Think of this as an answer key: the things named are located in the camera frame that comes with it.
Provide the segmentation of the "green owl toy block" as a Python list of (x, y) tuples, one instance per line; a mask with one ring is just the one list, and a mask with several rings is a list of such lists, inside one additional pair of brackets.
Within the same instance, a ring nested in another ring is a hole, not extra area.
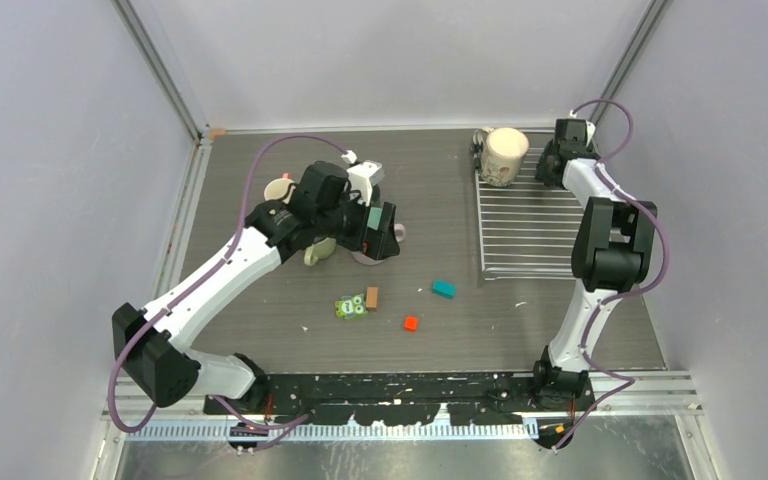
[(343, 320), (363, 317), (368, 314), (364, 294), (343, 296), (335, 302), (335, 315)]

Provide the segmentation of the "pale green small mug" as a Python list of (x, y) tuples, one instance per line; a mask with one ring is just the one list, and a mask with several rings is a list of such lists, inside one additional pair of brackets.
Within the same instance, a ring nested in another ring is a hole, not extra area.
[(380, 230), (382, 215), (383, 210), (381, 207), (371, 207), (367, 217), (367, 227), (371, 230)]

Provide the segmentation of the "black base bar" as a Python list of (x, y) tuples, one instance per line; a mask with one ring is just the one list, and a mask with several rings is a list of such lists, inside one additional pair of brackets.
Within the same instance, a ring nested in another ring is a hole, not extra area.
[(595, 401), (590, 383), (574, 398), (530, 372), (267, 374), (240, 399), (208, 398), (208, 415), (265, 414), (277, 423), (305, 416), (314, 425), (511, 425), (525, 413), (569, 418)]

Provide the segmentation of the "teal block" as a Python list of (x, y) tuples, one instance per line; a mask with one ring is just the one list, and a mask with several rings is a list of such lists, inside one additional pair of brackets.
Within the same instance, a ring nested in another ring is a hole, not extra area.
[(453, 299), (456, 295), (457, 288), (454, 284), (449, 282), (435, 280), (432, 284), (432, 292), (443, 298)]

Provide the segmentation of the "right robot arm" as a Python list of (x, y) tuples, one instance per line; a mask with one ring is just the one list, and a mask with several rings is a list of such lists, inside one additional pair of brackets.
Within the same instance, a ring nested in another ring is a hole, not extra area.
[(594, 132), (582, 119), (557, 120), (536, 167), (536, 180), (572, 193), (583, 209), (570, 257), (573, 297), (530, 385), (534, 403), (549, 411), (584, 395), (593, 369), (587, 360), (612, 300), (645, 279), (652, 256), (654, 225), (608, 175), (592, 146)]

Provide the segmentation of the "red cube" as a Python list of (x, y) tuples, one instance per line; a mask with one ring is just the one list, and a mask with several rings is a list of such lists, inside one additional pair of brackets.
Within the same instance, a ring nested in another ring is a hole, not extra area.
[(408, 332), (415, 332), (419, 326), (419, 319), (413, 316), (407, 316), (403, 323), (403, 328)]

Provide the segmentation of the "tan wooden block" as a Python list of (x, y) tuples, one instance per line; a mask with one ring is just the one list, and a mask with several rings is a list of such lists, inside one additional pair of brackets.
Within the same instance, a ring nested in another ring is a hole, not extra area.
[(365, 306), (370, 312), (376, 312), (379, 308), (379, 288), (370, 286), (365, 292)]

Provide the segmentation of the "light green cream mug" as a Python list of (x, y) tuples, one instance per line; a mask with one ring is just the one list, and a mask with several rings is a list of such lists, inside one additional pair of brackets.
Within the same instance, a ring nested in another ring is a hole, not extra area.
[(304, 265), (312, 267), (319, 261), (329, 258), (335, 252), (336, 247), (337, 242), (334, 238), (325, 238), (310, 245), (304, 251)]

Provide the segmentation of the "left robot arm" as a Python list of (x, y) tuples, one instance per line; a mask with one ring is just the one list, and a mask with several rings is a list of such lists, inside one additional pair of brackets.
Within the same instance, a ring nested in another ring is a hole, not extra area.
[(247, 287), (320, 240), (372, 261), (398, 255), (396, 207), (378, 197), (383, 177), (374, 161), (317, 161), (283, 196), (255, 205), (242, 230), (180, 284), (141, 308), (120, 306), (112, 333), (124, 371), (159, 408), (189, 394), (220, 395), (244, 414), (258, 412), (267, 389), (254, 366), (196, 351), (194, 340)]

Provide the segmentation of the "lilac pink mug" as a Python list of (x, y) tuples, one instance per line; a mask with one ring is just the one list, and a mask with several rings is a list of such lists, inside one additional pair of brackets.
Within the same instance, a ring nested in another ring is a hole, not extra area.
[(407, 228), (402, 223), (395, 223), (387, 233), (373, 235), (373, 242), (367, 243), (361, 251), (352, 252), (352, 258), (365, 266), (377, 266), (386, 260), (398, 256), (401, 243), (407, 237)]

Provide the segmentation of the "cream floral mug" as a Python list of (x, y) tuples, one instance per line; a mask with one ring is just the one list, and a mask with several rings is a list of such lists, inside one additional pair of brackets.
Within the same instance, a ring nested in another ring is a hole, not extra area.
[(479, 178), (492, 187), (512, 185), (530, 148), (526, 134), (511, 127), (485, 128), (476, 140)]

